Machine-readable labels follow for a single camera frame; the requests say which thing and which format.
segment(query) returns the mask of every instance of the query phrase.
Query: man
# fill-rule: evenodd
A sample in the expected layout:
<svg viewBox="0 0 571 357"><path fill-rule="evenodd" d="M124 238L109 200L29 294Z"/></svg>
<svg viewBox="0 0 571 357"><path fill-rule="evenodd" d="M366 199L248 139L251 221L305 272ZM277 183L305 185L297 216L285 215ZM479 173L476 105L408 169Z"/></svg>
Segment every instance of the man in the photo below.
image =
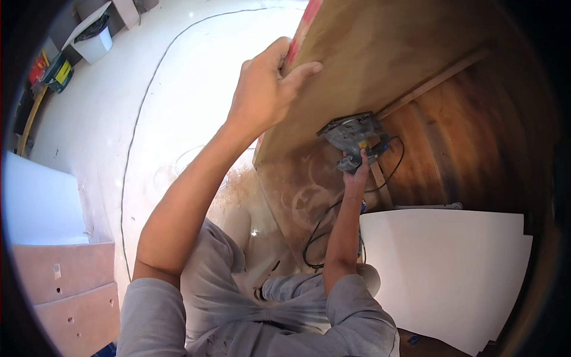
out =
<svg viewBox="0 0 571 357"><path fill-rule="evenodd" d="M231 165L283 120L303 82L323 69L319 62L306 63L282 78L289 43L279 38L242 64L226 122L149 217L121 312L119 356L399 354L394 321L357 274L371 268L357 266L367 160L354 175L343 176L345 194L323 273L266 281L256 297L271 303L239 292L232 274L244 270L244 254L205 219Z"/></svg>

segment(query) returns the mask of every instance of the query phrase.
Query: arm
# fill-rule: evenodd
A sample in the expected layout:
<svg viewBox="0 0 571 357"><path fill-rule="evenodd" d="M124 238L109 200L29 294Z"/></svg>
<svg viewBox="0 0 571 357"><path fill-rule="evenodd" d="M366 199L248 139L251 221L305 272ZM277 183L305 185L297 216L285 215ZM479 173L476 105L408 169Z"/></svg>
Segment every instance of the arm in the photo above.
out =
<svg viewBox="0 0 571 357"><path fill-rule="evenodd" d="M329 236L323 267L323 283L327 295L329 295L339 279L346 275L357 274L359 214L369 173L369 163L365 149L361 149L361 157L363 164L354 175L343 172L345 194L341 203L341 209L337 215L337 221Z"/></svg>
<svg viewBox="0 0 571 357"><path fill-rule="evenodd" d="M310 62L282 78L290 40L281 37L242 64L225 124L176 179L141 232L133 280L157 278L180 288L180 274L224 175L263 132L286 116L303 81L323 66Z"/></svg>

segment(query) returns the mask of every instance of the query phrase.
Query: white floor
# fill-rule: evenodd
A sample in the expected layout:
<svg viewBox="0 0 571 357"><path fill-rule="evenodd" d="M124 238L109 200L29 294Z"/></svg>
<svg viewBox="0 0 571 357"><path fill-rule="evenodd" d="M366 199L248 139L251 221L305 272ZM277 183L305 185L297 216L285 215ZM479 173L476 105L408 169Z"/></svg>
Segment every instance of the white floor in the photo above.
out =
<svg viewBox="0 0 571 357"><path fill-rule="evenodd" d="M116 242L120 304L128 285L120 231L127 150L139 106L167 46L199 20L260 9L206 19L182 33L150 84L124 190L123 229L131 271L140 231L160 199L164 181L169 181L172 165L214 135L230 108L242 62L279 36L293 37L306 4L161 0L142 15L141 26L123 29L113 38L105 57L93 65L79 62L65 91L46 103L30 158L77 178L91 240ZM276 253L287 252L251 168L251 151L228 173L227 185L208 216L219 224L233 206L246 207L252 213L254 232L250 248L267 253L271 246ZM264 259L274 261L271 256ZM291 254L282 259L292 261Z"/></svg>

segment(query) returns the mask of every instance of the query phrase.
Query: black trash bag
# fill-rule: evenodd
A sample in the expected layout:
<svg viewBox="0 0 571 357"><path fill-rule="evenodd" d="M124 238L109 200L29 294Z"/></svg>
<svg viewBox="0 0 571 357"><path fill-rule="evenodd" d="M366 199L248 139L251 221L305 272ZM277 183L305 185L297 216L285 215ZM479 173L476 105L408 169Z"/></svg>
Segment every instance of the black trash bag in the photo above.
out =
<svg viewBox="0 0 571 357"><path fill-rule="evenodd" d="M89 25L83 32L81 32L73 41L73 43L78 43L79 41L84 41L99 35L105 27L109 24L109 15L107 12L103 14L97 21Z"/></svg>

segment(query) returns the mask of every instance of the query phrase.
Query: right hand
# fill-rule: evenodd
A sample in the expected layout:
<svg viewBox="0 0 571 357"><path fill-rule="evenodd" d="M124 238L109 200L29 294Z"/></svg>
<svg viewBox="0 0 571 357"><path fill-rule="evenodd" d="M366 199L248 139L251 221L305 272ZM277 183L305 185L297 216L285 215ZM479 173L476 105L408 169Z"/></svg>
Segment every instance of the right hand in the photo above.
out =
<svg viewBox="0 0 571 357"><path fill-rule="evenodd" d="M305 63L283 78L280 69L290 43L289 38L280 37L242 64L226 120L238 134L256 138L281 122L303 82L323 69L319 62Z"/></svg>
<svg viewBox="0 0 571 357"><path fill-rule="evenodd" d="M369 157L365 149L361 149L361 160L363 163L359 166L355 174L350 174L347 171L343 172L345 192L361 195L365 192L365 184L369 177Z"/></svg>

